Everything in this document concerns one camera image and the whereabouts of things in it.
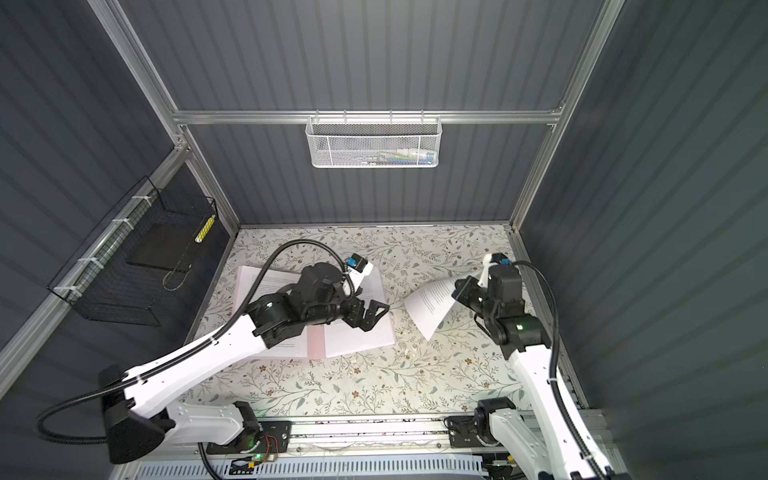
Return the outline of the printed paper sheet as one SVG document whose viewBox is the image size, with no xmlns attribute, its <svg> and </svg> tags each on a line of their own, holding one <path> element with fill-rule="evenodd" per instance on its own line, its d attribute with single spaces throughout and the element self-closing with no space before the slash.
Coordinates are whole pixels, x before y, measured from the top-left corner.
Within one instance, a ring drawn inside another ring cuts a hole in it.
<svg viewBox="0 0 768 480">
<path fill-rule="evenodd" d="M 454 276 L 434 280 L 416 288 L 404 299 L 406 312 L 426 341 L 432 340 L 452 310 L 459 307 L 464 313 L 471 313 L 453 298 L 456 282 L 465 279 Z"/>
<path fill-rule="evenodd" d="M 361 282 L 362 292 L 358 298 L 369 307 L 370 301 L 387 303 L 380 269 L 377 266 Z M 323 347 L 326 358 L 359 353 L 375 348 L 392 346 L 396 343 L 394 327 L 389 313 L 385 314 L 368 332 L 352 328 L 343 320 L 324 326 Z"/>
<path fill-rule="evenodd" d="M 232 310 L 236 311 L 245 300 L 246 294 L 251 289 L 261 269 L 253 266 L 240 266 L 236 272 L 236 282 L 233 295 Z M 300 277 L 299 273 L 280 270 L 268 270 L 249 303 L 258 300 L 264 295 L 276 293 L 289 284 L 295 284 Z"/>
</svg>

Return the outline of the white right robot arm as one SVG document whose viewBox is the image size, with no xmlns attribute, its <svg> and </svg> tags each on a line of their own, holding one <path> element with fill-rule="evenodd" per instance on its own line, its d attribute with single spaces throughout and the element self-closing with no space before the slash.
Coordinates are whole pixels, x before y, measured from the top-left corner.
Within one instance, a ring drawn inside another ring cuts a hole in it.
<svg viewBox="0 0 768 480">
<path fill-rule="evenodd" d="M 525 311 L 524 265 L 488 254 L 481 275 L 457 280 L 452 294 L 511 363 L 539 428 L 533 432 L 510 399 L 487 399 L 474 413 L 478 437 L 503 446 L 527 479 L 615 479 L 562 379 L 557 330 Z"/>
</svg>

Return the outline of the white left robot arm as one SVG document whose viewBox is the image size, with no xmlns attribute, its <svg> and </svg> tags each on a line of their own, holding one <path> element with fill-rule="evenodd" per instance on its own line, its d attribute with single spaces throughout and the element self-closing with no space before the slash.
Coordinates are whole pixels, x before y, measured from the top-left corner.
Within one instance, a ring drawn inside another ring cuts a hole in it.
<svg viewBox="0 0 768 480">
<path fill-rule="evenodd" d="M 101 373 L 103 386 L 131 383 L 102 401 L 111 463 L 139 460 L 163 445 L 261 451 L 265 435 L 247 402 L 192 405 L 181 395 L 250 357 L 324 359 L 394 342 L 380 272 L 358 255 L 299 273 L 243 266 L 235 299 L 231 326 L 125 372 Z"/>
</svg>

